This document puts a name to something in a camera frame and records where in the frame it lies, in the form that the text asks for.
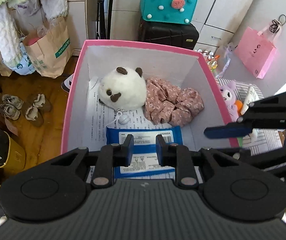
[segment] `white plush toy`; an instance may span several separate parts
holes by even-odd
[[[136,110],[145,104],[147,90],[142,69],[118,67],[102,78],[99,101],[115,110]]]

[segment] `pink bag handle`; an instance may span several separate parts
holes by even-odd
[[[277,34],[274,36],[273,40],[271,41],[272,43],[274,43],[275,41],[277,41],[277,39],[280,37],[281,32],[282,32],[282,25],[279,21],[277,21],[279,23],[279,30],[277,32]],[[270,28],[270,24],[268,24],[267,26],[265,26],[262,30],[260,30],[258,32],[258,35],[261,36],[266,30],[268,30]]]

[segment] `white string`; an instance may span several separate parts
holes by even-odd
[[[121,109],[117,109],[116,112],[117,113],[116,113],[114,120],[112,122],[109,122],[107,125],[105,125],[105,127],[109,126],[110,124],[114,123],[115,121],[118,121],[119,118],[121,117],[121,115],[123,114]]]

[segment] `wooden floor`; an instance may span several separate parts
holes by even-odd
[[[72,57],[63,74],[72,74],[76,62],[77,58]],[[26,100],[30,94],[42,93],[53,106],[51,112],[43,115],[44,124],[39,128],[26,120],[23,114],[16,121],[9,119],[19,131],[18,137],[12,136],[12,138],[26,151],[25,169],[60,154],[63,121],[68,98],[68,93],[61,88],[61,83],[66,78],[63,76],[56,79],[42,77],[37,72],[27,76],[20,76],[14,72],[10,77],[0,76],[3,94],[15,95]]]

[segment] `orange toy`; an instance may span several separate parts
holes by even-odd
[[[240,101],[240,100],[235,100],[235,103],[234,103],[236,106],[237,106],[237,108],[238,108],[238,113],[239,113],[239,115],[241,115],[240,114],[240,111],[241,111],[241,109],[242,109],[242,107],[243,107],[243,103]]]

